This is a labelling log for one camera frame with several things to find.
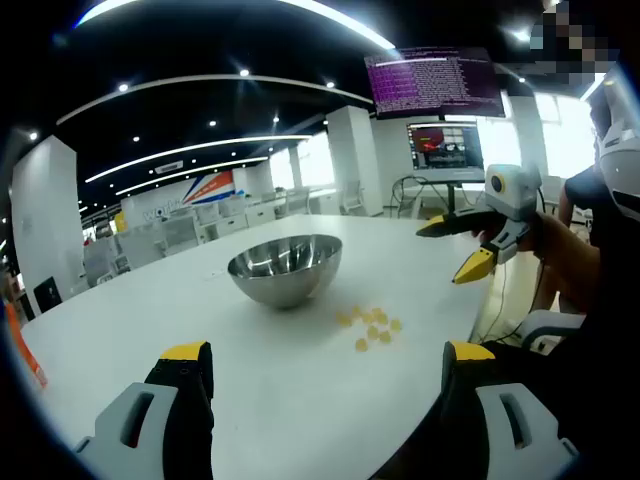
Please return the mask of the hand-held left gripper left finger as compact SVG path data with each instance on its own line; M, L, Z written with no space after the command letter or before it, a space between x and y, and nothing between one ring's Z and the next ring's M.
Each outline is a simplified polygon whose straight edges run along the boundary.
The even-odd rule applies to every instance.
M75 453L99 479L211 479L213 396L210 343L174 346L106 406Z

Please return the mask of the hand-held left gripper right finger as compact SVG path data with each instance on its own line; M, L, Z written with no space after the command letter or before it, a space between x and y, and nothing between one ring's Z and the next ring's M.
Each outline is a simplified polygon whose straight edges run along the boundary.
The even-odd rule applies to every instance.
M579 459L551 410L479 344L444 346L439 425L455 479L559 479Z

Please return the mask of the person's right hand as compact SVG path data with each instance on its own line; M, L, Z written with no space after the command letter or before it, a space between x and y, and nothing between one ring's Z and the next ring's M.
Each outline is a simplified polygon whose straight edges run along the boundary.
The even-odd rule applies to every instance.
M527 232L517 242L517 250L519 252L532 252L536 255L541 243L541 219L535 216L527 222L527 226Z

